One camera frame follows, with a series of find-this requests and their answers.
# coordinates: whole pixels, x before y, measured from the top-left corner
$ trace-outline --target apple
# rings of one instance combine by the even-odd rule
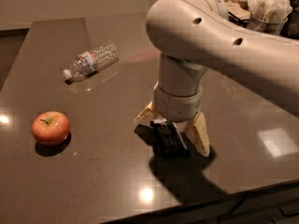
[[[39,144],[60,145],[69,135],[69,121],[63,113],[48,111],[34,120],[31,132]]]

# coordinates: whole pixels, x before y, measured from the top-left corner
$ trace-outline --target plastic water bottle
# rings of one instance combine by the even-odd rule
[[[71,81],[82,81],[94,72],[99,72],[119,59],[116,56],[117,46],[109,41],[106,44],[87,50],[73,61],[64,76]]]

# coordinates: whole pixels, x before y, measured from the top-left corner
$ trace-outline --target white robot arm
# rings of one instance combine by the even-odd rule
[[[229,22],[223,0],[159,0],[147,32],[162,52],[151,109],[164,118],[182,122],[200,113],[208,68],[299,115],[299,42]]]

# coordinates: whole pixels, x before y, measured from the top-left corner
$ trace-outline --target glossy tabletop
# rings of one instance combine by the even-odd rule
[[[35,22],[0,92],[0,222],[101,223],[299,177],[299,119],[215,71],[202,111],[212,152],[158,158],[149,127],[134,124],[158,75],[146,14]],[[108,40],[120,60],[66,84],[78,54]],[[37,144],[31,124],[65,113],[68,144]]]

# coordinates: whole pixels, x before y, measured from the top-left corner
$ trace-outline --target floor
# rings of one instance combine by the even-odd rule
[[[0,90],[21,49],[28,29],[0,31]]]

